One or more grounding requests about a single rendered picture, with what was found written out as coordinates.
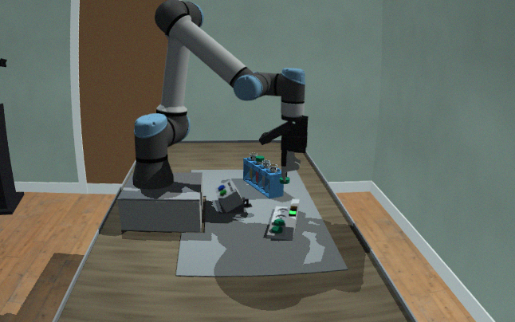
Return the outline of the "blue four-tube rack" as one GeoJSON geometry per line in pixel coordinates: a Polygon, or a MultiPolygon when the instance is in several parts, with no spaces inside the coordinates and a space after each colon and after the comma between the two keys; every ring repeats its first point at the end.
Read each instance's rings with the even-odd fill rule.
{"type": "Polygon", "coordinates": [[[243,180],[260,191],[267,198],[277,198],[283,196],[284,184],[280,183],[281,171],[272,173],[269,168],[265,168],[262,164],[252,161],[252,159],[243,159],[243,180]],[[252,179],[250,178],[250,167],[252,168],[252,179]],[[256,182],[256,171],[258,172],[258,184],[256,182]],[[265,176],[265,188],[262,186],[262,176],[265,176]]]}

